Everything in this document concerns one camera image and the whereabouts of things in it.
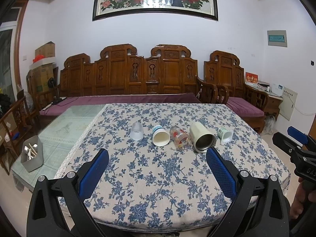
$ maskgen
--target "cardboard box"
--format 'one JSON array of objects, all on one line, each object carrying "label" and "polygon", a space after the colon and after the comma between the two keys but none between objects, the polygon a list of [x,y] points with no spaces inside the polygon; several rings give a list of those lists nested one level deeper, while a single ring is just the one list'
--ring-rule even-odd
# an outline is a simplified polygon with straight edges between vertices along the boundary
[{"label": "cardboard box", "polygon": [[34,81],[36,93],[48,91],[49,87],[47,85],[47,81],[51,77],[54,77],[53,63],[45,64],[35,69],[32,69],[31,76]]},{"label": "cardboard box", "polygon": [[44,55],[45,58],[55,57],[55,44],[48,42],[35,50],[35,57]]},{"label": "cardboard box", "polygon": [[[12,112],[4,119],[5,124],[12,132],[17,128]],[[4,137],[7,134],[5,127],[0,124],[0,145],[4,142]]]}]

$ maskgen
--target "white wall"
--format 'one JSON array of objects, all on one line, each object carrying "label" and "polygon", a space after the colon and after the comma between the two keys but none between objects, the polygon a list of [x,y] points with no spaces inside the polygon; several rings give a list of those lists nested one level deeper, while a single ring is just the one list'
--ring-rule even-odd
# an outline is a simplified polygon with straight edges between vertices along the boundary
[{"label": "white wall", "polygon": [[54,0],[49,5],[46,41],[56,44],[59,70],[72,55],[86,53],[91,61],[100,58],[109,45],[130,43],[138,55],[149,57],[158,44],[188,47],[198,60],[203,78],[203,61],[214,50],[236,54],[246,71],[262,74],[263,36],[258,0],[217,0],[219,21],[200,17],[141,13],[92,22],[94,0]]},{"label": "white wall", "polygon": [[[299,0],[261,0],[264,18],[263,81],[280,83],[298,93],[296,107],[304,113],[316,112],[316,26]],[[288,47],[268,46],[267,30],[286,30]],[[308,133],[314,116],[294,109],[291,120],[279,115],[278,131],[289,126]]]},{"label": "white wall", "polygon": [[33,63],[35,49],[45,43],[46,19],[49,0],[29,0],[26,6],[19,47],[19,64],[21,84],[27,90],[26,75]]}]

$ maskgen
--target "cable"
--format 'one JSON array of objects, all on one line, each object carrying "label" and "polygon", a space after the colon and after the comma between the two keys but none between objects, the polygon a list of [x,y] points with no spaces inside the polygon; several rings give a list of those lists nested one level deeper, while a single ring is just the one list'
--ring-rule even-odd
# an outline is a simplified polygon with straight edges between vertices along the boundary
[{"label": "cable", "polygon": [[288,98],[289,98],[290,101],[293,103],[294,108],[295,108],[299,113],[301,113],[302,115],[305,115],[305,116],[313,116],[313,115],[316,115],[316,113],[304,113],[304,112],[300,111],[300,110],[295,106],[295,103],[292,101],[291,97],[288,96]]},{"label": "cable", "polygon": [[50,108],[52,107],[50,106],[47,110],[44,111],[44,116],[48,113],[48,111],[50,110]]},{"label": "cable", "polygon": [[67,104],[69,104],[69,103],[66,103],[66,104],[63,104],[63,105],[58,105],[58,104],[56,104],[56,105],[57,105],[57,106],[59,106],[59,107],[62,107],[62,106],[65,106],[65,105],[67,105]]}]

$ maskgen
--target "wooden armchair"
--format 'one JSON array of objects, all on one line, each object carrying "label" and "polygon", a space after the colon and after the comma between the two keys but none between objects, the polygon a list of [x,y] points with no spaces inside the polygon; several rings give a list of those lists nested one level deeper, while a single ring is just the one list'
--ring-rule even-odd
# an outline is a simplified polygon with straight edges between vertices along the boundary
[{"label": "wooden armchair", "polygon": [[[24,97],[24,90],[21,90],[20,92],[18,92],[16,94],[16,98],[17,100],[21,100]],[[30,111],[30,118],[31,120],[34,120],[36,127],[37,127],[37,131],[39,131],[41,129],[41,125],[40,125],[40,113],[38,110],[38,107],[36,106],[36,101],[33,99],[34,102],[34,109],[32,111]]]},{"label": "wooden armchair", "polygon": [[[12,131],[13,135],[17,132],[20,133],[19,136],[14,140],[10,135],[7,124],[5,123],[5,119],[7,118],[7,116],[9,116],[10,113],[13,114],[15,123],[17,125],[17,128]],[[15,155],[15,158],[17,158],[21,153],[20,146],[22,145],[22,141],[24,141],[27,137],[30,138],[37,134],[37,130],[30,117],[30,112],[26,104],[25,96],[22,99],[18,100],[8,110],[8,112],[4,114],[4,116],[0,119],[0,124],[2,124],[6,133],[9,136],[9,142],[4,141],[3,145],[6,148],[6,150],[9,150],[11,154]]]},{"label": "wooden armchair", "polygon": [[200,102],[226,104],[229,97],[227,93],[227,87],[206,83],[197,77],[197,95]]},{"label": "wooden armchair", "polygon": [[4,146],[0,145],[0,166],[4,169],[7,175],[10,175],[10,169],[15,161],[15,156],[8,152]]},{"label": "wooden armchair", "polygon": [[215,51],[210,55],[210,61],[204,62],[204,80],[227,87],[221,89],[224,98],[218,97],[217,102],[226,104],[257,133],[261,133],[269,96],[245,84],[244,69],[239,63],[236,55]]},{"label": "wooden armchair", "polygon": [[55,86],[46,92],[39,92],[35,98],[37,109],[40,111],[49,105],[55,99],[55,97],[56,99],[60,98],[59,92],[60,85]]}]

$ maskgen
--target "table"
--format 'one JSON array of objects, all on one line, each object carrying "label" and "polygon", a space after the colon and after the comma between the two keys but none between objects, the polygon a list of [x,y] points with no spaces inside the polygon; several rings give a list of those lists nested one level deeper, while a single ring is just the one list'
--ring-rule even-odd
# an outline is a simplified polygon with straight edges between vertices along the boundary
[{"label": "table", "polygon": [[40,175],[53,179],[64,159],[103,107],[85,105],[68,108],[39,134],[43,143],[43,166],[27,172],[21,164],[20,155],[11,168],[15,177],[30,191],[34,190]]},{"label": "table", "polygon": [[269,114],[273,114],[275,120],[277,120],[279,113],[280,113],[280,109],[279,106],[281,104],[281,102],[283,101],[283,98],[280,96],[277,96],[275,93],[269,91],[267,92],[266,90],[260,88],[260,87],[254,87],[251,86],[254,89],[257,89],[259,91],[263,91],[266,92],[269,95],[269,99],[268,99],[268,103],[266,105],[266,107],[264,108],[264,114],[267,116]]},{"label": "table", "polygon": [[[141,141],[129,139],[131,125],[140,121]],[[234,130],[233,140],[216,149],[226,160],[253,176],[278,177],[284,194],[290,172],[265,141],[223,104],[113,103],[100,111],[94,126],[82,136],[56,176],[77,171],[100,148],[109,152],[109,164],[90,199],[84,201],[92,217],[115,228],[146,233],[175,232],[217,223],[231,200],[224,197],[205,154],[177,150],[174,143],[156,147],[152,129],[178,125],[188,131],[199,121],[209,129]],[[65,201],[60,198],[63,211]]]}]

